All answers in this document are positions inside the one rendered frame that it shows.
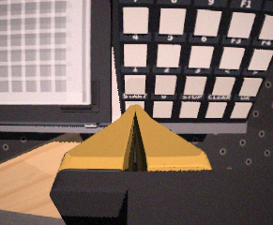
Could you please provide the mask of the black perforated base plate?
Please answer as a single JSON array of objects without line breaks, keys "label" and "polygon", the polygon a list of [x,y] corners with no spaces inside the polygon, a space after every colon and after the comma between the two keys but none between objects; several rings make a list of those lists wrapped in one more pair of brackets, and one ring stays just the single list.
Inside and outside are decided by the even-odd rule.
[{"label": "black perforated base plate", "polygon": [[[0,161],[65,133],[0,132]],[[205,152],[212,170],[273,167],[273,62],[246,133],[177,134]]]}]

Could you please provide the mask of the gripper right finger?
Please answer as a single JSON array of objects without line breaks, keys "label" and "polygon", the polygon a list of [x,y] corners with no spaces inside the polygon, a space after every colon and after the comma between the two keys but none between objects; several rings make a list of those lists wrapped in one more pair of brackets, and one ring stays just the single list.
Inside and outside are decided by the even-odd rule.
[{"label": "gripper right finger", "polygon": [[212,170],[204,151],[153,120],[135,105],[137,172]]}]

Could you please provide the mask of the light grey machine housing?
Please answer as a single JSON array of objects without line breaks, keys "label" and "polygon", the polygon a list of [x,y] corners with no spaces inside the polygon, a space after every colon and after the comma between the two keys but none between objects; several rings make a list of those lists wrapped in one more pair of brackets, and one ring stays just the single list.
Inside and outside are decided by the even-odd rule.
[{"label": "light grey machine housing", "polygon": [[246,133],[272,62],[273,0],[91,0],[91,104],[0,104],[0,131],[97,133],[140,105],[175,134]]}]

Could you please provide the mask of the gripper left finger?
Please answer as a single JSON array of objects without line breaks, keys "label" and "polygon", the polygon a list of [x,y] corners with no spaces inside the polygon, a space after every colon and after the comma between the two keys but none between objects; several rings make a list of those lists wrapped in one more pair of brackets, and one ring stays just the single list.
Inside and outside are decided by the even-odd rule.
[{"label": "gripper left finger", "polygon": [[65,153],[58,172],[64,169],[121,169],[133,172],[135,105],[109,126]]}]

